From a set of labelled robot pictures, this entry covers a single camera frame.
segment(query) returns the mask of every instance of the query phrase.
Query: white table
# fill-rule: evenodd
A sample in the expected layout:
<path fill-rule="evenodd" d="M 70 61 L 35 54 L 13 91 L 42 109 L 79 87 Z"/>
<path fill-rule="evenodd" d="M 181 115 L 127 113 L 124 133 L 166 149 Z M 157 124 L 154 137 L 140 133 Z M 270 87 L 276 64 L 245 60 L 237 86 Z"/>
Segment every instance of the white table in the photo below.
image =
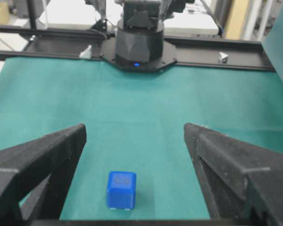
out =
<path fill-rule="evenodd" d="M 116 25 L 121 17 L 123 8 L 107 0 L 107 18 Z M 91 28 L 100 15 L 93 6 L 85 5 L 84 0 L 51 0 L 47 6 L 48 27 L 87 30 Z M 45 24 L 43 12 L 39 18 Z M 108 30 L 113 26 L 108 23 Z M 219 28 L 213 18 L 207 14 L 200 0 L 195 4 L 187 4 L 184 13 L 174 13 L 174 18 L 165 21 L 165 35 L 194 36 L 217 35 Z"/>

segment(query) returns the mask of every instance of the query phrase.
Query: cardboard box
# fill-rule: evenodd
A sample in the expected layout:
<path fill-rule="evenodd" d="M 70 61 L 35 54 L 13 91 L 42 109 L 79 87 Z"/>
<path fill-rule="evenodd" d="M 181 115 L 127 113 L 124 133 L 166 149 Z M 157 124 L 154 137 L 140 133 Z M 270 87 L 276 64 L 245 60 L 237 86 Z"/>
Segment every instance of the cardboard box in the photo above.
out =
<path fill-rule="evenodd" d="M 6 2 L 0 2 L 0 25 L 6 25 L 9 22 L 9 10 Z"/>

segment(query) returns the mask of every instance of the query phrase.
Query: metal pole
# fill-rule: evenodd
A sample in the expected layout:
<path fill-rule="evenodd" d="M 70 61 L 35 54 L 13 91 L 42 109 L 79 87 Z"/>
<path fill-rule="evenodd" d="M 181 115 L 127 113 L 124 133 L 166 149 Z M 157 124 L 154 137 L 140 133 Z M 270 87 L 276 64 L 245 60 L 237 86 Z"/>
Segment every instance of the metal pole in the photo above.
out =
<path fill-rule="evenodd" d="M 37 29 L 34 0 L 26 0 L 31 29 Z"/>
<path fill-rule="evenodd" d="M 245 33 L 244 33 L 244 36 L 243 36 L 244 40 L 250 40 L 251 39 L 251 35 L 253 34 L 261 5 L 262 5 L 262 0 L 253 0 L 252 1 L 249 21 L 247 22 L 247 25 L 246 25 L 246 28 L 245 28 Z"/>
<path fill-rule="evenodd" d="M 260 25 L 259 32 L 258 32 L 258 41 L 261 41 L 263 38 L 263 34 L 265 32 L 265 28 L 266 28 L 266 24 L 268 21 L 270 10 L 272 8 L 272 4 L 273 4 L 273 0 L 267 0 L 265 8 L 264 8 L 264 13 L 262 16 L 261 25 Z"/>

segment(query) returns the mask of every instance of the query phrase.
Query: blue cube top face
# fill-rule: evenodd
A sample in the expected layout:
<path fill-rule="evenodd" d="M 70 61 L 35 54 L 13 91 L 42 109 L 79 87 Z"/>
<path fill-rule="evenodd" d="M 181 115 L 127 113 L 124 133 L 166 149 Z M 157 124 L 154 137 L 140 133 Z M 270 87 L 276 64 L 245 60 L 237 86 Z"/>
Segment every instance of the blue cube top face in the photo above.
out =
<path fill-rule="evenodd" d="M 110 188 L 135 190 L 135 173 L 111 172 Z"/>
<path fill-rule="evenodd" d="M 110 172 L 107 186 L 107 205 L 113 209 L 133 209 L 135 204 L 136 174 Z"/>

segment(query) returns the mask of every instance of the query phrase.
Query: table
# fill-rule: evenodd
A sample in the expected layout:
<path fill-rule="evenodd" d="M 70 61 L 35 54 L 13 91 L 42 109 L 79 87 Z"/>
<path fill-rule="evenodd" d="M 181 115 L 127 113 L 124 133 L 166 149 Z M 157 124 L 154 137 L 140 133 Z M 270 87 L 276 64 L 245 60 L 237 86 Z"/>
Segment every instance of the table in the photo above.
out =
<path fill-rule="evenodd" d="M 114 29 L 119 21 L 123 8 L 107 0 L 108 30 Z M 85 5 L 84 0 L 70 1 L 51 0 L 47 6 L 49 28 L 87 30 L 100 19 L 93 6 Z M 46 16 L 43 12 L 39 20 L 45 24 Z M 219 28 L 213 18 L 207 14 L 200 0 L 195 4 L 187 4 L 183 14 L 174 13 L 174 18 L 165 21 L 165 35 L 189 37 L 199 35 L 217 35 Z"/>
<path fill-rule="evenodd" d="M 0 149 L 81 122 L 87 143 L 61 219 L 209 218 L 184 124 L 283 153 L 283 83 L 268 72 L 173 66 L 143 74 L 96 61 L 6 61 Z M 111 170 L 137 173 L 134 210 L 106 207 Z"/>

